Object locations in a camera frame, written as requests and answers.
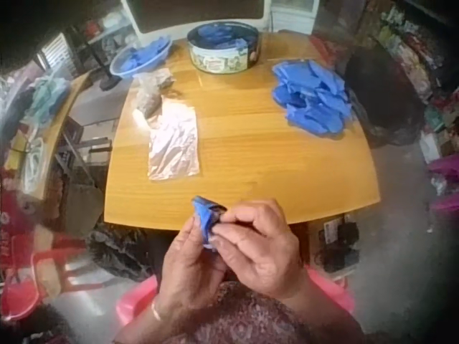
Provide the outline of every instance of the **floor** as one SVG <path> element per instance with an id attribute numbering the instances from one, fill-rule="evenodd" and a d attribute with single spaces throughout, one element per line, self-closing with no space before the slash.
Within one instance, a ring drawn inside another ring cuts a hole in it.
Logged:
<path id="1" fill-rule="evenodd" d="M 91 123 L 93 118 L 85 118 L 91 114 L 84 97 L 80 104 L 75 106 L 74 118 Z M 85 134 L 113 137 L 115 126 L 115 120 L 89 125 Z M 459 285 L 454 271 L 459 238 L 453 222 L 428 211 L 435 191 L 418 144 L 384 146 L 372 154 L 382 201 L 356 215 L 361 262 L 350 278 L 355 317 L 368 333 L 384 331 L 396 337 L 421 338 Z M 85 278 L 97 279 L 102 274 L 111 280 L 99 269 L 91 274 Z M 115 304 L 135 283 L 113 279 L 109 285 L 104 290 L 62 295 L 52 303 L 65 316 L 79 343 L 108 343 L 120 328 Z"/>

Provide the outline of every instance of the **table leg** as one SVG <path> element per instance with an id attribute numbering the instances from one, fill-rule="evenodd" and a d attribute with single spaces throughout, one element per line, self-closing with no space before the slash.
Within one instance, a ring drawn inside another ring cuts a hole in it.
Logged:
<path id="1" fill-rule="evenodd" d="M 59 166 L 62 167 L 62 170 L 64 170 L 64 173 L 70 177 L 71 172 L 70 172 L 69 166 L 67 166 L 67 164 L 62 160 L 62 158 L 60 157 L 58 153 L 55 154 L 55 158 Z"/>
<path id="2" fill-rule="evenodd" d="M 85 161 L 83 160 L 82 156 L 80 155 L 80 152 L 75 148 L 74 143 L 72 142 L 72 139 L 68 136 L 67 131 L 64 130 L 64 139 L 65 142 L 67 142 L 70 150 L 72 151 L 73 155 L 75 156 L 75 159 L 77 159 L 78 163 L 81 165 L 82 169 L 86 173 L 87 177 L 93 183 L 95 187 L 97 187 L 97 184 L 94 181 L 94 178 L 91 176 L 91 173 L 89 172 L 89 168 L 87 167 Z"/>

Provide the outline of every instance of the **bracelet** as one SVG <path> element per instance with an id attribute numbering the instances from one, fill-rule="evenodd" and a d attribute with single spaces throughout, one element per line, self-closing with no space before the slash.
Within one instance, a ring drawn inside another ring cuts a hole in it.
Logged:
<path id="1" fill-rule="evenodd" d="M 158 311 L 156 310 L 155 308 L 155 301 L 153 301 L 151 303 L 151 311 L 153 312 L 153 316 L 155 317 L 155 319 L 157 319 L 158 321 L 162 321 L 161 319 L 161 316 L 159 315 Z"/>

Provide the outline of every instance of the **pile of blue gloves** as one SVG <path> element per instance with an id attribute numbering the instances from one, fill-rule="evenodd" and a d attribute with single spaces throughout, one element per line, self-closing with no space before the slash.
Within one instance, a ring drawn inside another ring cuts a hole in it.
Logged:
<path id="1" fill-rule="evenodd" d="M 247 48 L 257 41 L 256 36 L 242 34 L 237 27 L 222 23 L 204 25 L 198 28 L 198 35 L 196 45 L 205 49 Z"/>
<path id="2" fill-rule="evenodd" d="M 151 61 L 155 56 L 162 53 L 167 47 L 171 39 L 169 37 L 159 37 L 156 41 L 152 41 L 147 47 L 136 49 L 129 49 L 128 59 L 121 65 L 122 72 L 129 72 L 137 67 L 143 66 L 147 62 Z M 163 59 L 155 61 L 151 68 L 154 68 L 164 62 L 167 58 L 167 54 L 164 55 Z"/>
<path id="3" fill-rule="evenodd" d="M 344 80 L 313 60 L 285 61 L 273 67 L 279 86 L 273 99 L 287 109 L 289 123 L 314 135 L 339 134 L 352 120 Z"/>

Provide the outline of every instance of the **blue plastic bowl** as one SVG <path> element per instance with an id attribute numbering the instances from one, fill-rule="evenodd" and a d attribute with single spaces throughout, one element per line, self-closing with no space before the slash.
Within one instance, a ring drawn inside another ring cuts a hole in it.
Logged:
<path id="1" fill-rule="evenodd" d="M 131 56 L 131 48 L 133 48 L 134 43 L 129 44 L 127 47 L 123 48 L 110 63 L 110 73 L 112 75 L 117 75 L 123 79 L 128 79 L 133 77 L 135 74 L 142 72 L 149 72 L 158 67 L 158 61 L 166 59 L 169 55 L 169 50 L 172 46 L 172 40 L 164 47 L 164 49 L 157 55 L 153 56 L 148 62 L 144 63 L 141 66 L 133 68 L 131 70 L 122 72 L 121 66 L 123 63 Z"/>

